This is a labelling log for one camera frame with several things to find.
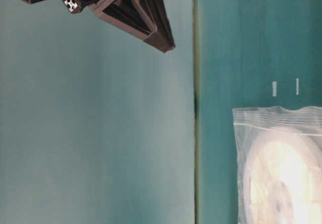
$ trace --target black robotic arm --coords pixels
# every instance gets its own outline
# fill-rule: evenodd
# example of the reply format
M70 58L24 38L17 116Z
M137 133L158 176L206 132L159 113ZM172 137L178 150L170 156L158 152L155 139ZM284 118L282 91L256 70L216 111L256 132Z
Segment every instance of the black robotic arm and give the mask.
M23 0L33 4L44 0ZM62 0L72 14L90 8L100 19L167 52L175 47L163 0Z

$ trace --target clear zip-lock bag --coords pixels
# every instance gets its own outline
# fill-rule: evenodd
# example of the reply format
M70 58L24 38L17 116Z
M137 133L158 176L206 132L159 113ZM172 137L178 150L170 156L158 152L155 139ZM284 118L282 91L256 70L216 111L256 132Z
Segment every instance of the clear zip-lock bag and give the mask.
M322 223L322 108L233 109L240 224Z

